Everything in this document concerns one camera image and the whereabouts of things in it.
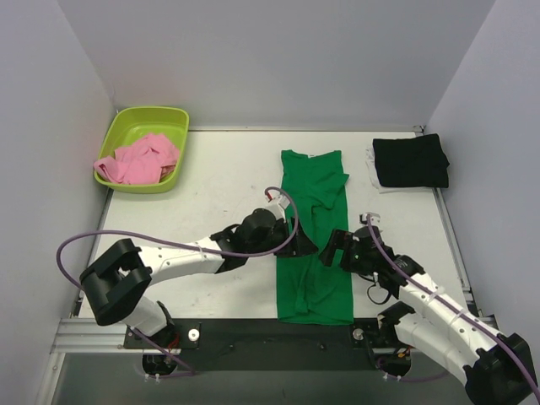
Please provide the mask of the green t shirt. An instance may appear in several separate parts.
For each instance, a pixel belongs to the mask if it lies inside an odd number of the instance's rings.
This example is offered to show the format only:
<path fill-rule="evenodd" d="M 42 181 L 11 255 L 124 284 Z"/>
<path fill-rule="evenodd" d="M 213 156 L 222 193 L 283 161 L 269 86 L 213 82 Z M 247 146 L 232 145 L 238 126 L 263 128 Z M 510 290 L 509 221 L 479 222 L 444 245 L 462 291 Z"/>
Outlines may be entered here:
<path fill-rule="evenodd" d="M 342 152 L 322 155 L 281 152 L 281 188 L 294 200 L 300 225 L 321 251 L 333 230 L 348 229 Z M 277 260 L 277 311 L 280 321 L 348 325 L 354 319 L 352 278 L 337 264 L 324 266 L 317 255 Z"/>

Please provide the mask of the white t shirt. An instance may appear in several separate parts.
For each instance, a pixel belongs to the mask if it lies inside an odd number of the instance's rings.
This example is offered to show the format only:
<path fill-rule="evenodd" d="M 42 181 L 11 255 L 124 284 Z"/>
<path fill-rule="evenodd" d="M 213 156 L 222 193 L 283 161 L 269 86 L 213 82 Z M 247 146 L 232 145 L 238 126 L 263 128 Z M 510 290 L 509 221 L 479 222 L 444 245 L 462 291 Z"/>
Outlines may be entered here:
<path fill-rule="evenodd" d="M 387 187 L 383 186 L 378 178 L 375 167 L 375 152 L 372 146 L 365 150 L 365 163 L 370 177 L 371 185 L 380 193 L 396 193 L 396 192 L 426 192 L 428 187 Z"/>

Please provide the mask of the black t shirt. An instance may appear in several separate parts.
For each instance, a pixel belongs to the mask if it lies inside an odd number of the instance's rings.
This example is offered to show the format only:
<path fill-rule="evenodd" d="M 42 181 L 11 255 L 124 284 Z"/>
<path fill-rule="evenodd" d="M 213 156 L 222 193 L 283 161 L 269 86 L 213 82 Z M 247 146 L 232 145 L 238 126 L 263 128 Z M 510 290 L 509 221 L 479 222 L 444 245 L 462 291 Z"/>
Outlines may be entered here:
<path fill-rule="evenodd" d="M 437 133 L 417 138 L 373 140 L 380 184 L 392 188 L 447 188 L 450 162 Z"/>

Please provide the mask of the green plastic basin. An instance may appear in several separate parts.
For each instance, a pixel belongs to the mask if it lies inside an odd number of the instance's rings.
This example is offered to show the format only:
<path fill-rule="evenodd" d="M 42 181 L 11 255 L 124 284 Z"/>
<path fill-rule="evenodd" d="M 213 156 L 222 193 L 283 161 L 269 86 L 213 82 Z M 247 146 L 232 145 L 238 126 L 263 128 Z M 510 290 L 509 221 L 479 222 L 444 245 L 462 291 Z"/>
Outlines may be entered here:
<path fill-rule="evenodd" d="M 98 159 L 106 156 L 113 156 L 114 151 L 117 148 L 130 145 L 148 133 L 163 133 L 180 150 L 180 158 L 174 170 L 158 184 L 114 184 L 104 180 L 95 172 L 95 170 L 94 179 L 101 185 L 119 192 L 157 194 L 171 190 L 176 184 L 179 175 L 181 161 L 185 152 L 188 127 L 188 114 L 184 110 L 178 108 L 139 106 L 130 107 L 120 111 L 114 118 L 105 135 Z"/>

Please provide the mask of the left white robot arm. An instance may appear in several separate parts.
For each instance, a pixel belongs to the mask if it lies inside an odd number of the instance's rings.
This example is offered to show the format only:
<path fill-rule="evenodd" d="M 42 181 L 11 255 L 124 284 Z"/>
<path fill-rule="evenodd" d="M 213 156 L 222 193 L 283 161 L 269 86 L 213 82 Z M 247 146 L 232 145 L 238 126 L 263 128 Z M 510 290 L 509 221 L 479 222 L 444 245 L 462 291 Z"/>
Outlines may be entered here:
<path fill-rule="evenodd" d="M 251 257 L 297 258 L 317 251 L 297 218 L 286 219 L 281 208 L 258 208 L 241 223 L 184 248 L 118 240 L 82 272 L 79 281 L 98 325 L 122 322 L 159 348 L 172 339 L 173 321 L 164 304 L 146 297 L 148 287 L 235 270 Z"/>

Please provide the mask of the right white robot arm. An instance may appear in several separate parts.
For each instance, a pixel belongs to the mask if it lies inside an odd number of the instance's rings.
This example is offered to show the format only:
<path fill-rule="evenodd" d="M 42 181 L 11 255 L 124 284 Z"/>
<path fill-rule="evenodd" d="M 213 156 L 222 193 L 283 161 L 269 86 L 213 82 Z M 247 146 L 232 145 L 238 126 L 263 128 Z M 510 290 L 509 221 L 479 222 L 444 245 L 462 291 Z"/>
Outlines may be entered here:
<path fill-rule="evenodd" d="M 330 266 L 371 276 L 396 299 L 377 317 L 387 344 L 416 348 L 458 379 L 474 404 L 519 404 L 539 388 L 528 343 L 506 336 L 461 306 L 410 256 L 397 255 L 378 227 L 335 229 L 319 258 Z"/>

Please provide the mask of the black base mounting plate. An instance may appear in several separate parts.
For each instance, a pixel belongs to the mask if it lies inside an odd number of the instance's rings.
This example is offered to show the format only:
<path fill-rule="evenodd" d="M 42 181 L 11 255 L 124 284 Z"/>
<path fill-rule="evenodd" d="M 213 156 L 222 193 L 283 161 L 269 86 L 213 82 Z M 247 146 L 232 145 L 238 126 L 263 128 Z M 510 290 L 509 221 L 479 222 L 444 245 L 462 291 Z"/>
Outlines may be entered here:
<path fill-rule="evenodd" d="M 276 319 L 175 319 L 171 349 L 197 372 L 360 371 L 403 348 L 375 318 L 348 326 L 291 324 Z"/>

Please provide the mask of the pink t shirt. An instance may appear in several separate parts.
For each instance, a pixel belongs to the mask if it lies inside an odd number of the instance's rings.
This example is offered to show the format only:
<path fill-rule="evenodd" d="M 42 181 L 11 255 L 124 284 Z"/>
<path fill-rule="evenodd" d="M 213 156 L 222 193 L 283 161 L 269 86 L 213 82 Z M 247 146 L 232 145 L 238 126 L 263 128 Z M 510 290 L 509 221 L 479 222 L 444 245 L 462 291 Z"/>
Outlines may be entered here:
<path fill-rule="evenodd" d="M 95 161 L 94 170 L 114 184 L 153 185 L 174 170 L 179 158 L 180 150 L 163 133 L 148 133 Z"/>

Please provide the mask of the aluminium frame rail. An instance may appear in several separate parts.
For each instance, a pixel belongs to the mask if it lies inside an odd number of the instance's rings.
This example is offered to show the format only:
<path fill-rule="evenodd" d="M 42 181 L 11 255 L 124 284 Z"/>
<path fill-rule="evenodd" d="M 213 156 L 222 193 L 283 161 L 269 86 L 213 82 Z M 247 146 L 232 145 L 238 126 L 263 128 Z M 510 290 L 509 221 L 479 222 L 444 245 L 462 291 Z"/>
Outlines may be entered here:
<path fill-rule="evenodd" d="M 98 326 L 93 319 L 61 319 L 51 354 L 143 354 L 143 349 L 126 349 L 123 345 L 127 327 L 122 323 Z"/>

